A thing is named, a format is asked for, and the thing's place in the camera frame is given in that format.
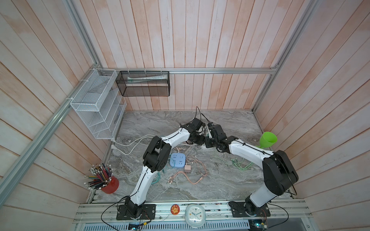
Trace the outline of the blue power strip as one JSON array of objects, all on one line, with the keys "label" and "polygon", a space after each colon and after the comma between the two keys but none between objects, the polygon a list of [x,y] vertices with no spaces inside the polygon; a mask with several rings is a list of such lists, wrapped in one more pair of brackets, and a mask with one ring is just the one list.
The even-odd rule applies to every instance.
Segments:
[{"label": "blue power strip", "polygon": [[183,168],[186,164],[186,155],[183,153],[172,153],[170,156],[170,166],[172,168]]}]

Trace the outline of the pink usb charger plug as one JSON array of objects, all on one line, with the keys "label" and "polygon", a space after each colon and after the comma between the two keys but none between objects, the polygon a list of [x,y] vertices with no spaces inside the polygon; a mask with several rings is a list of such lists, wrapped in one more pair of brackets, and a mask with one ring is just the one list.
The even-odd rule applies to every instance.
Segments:
[{"label": "pink usb charger plug", "polygon": [[184,172],[185,173],[190,173],[191,172],[191,165],[185,165],[184,166]]}]

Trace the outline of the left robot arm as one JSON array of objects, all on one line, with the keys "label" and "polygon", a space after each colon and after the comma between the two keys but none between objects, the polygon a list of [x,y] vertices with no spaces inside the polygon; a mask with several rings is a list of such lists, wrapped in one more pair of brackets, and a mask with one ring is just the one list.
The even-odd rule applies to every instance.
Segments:
[{"label": "left robot arm", "polygon": [[143,155],[143,168],[140,178],[133,192],[125,197],[124,205],[131,218],[138,218],[142,214],[142,207],[146,200],[147,192],[157,172],[164,169],[167,164],[172,148],[185,142],[191,141],[197,145],[203,145],[205,136],[200,129],[205,129],[205,123],[198,118],[180,128],[174,133],[159,137],[154,136]]}]

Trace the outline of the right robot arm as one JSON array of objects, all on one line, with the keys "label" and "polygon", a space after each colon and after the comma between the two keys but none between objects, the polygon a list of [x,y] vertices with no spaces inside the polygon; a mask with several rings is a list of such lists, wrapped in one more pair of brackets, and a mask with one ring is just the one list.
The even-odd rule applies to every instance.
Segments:
[{"label": "right robot arm", "polygon": [[209,135],[205,138],[206,147],[215,147],[222,153],[242,157],[263,170],[263,185],[245,199],[244,209],[248,216],[255,216],[261,207],[298,182],[298,174],[285,152],[263,150],[235,136],[228,137],[221,125],[212,122],[208,123],[207,128]]}]

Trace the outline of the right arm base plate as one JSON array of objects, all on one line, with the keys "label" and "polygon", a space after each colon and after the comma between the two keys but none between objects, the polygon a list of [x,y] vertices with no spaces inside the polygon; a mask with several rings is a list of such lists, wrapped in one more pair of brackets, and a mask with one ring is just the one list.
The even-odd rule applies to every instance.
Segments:
[{"label": "right arm base plate", "polygon": [[267,204],[257,208],[254,204],[246,202],[228,202],[234,218],[243,217],[270,217],[271,213]]}]

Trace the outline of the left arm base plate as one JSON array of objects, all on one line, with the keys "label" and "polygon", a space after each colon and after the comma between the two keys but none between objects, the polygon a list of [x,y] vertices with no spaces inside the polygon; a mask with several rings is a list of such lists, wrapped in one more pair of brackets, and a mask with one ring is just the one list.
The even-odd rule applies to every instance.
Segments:
[{"label": "left arm base plate", "polygon": [[139,220],[139,219],[155,219],[156,205],[143,204],[141,206],[119,205],[116,220]]}]

